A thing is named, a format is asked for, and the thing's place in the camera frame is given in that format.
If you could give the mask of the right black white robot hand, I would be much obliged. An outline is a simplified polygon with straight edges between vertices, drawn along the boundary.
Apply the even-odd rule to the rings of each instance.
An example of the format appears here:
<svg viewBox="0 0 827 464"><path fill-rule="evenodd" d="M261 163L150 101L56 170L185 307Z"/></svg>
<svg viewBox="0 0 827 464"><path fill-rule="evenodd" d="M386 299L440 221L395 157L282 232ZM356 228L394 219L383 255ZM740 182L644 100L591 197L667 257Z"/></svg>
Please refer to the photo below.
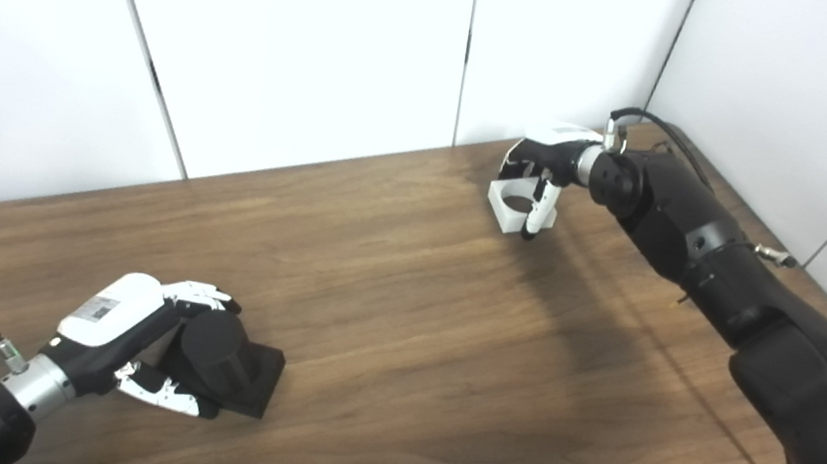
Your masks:
<svg viewBox="0 0 827 464"><path fill-rule="evenodd" d="M497 181L535 178L530 210L519 230L525 241L536 238L558 214L564 188L588 186L592 161L604 150L604 139L593 129L560 123L527 131L505 152Z"/></svg>

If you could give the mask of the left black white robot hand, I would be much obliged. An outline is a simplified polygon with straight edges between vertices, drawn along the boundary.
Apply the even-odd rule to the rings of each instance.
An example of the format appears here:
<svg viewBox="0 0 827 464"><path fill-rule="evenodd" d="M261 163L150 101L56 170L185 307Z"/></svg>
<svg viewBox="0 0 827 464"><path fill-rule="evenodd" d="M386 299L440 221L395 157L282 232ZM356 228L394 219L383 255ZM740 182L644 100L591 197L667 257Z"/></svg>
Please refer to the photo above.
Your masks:
<svg viewBox="0 0 827 464"><path fill-rule="evenodd" d="M199 314L238 314L240 309L213 284L164 284L152 275L131 272L63 317L40 353L63 373L74 397L121 390L160 409L213 420L219 406L144 363L141 355Z"/></svg>

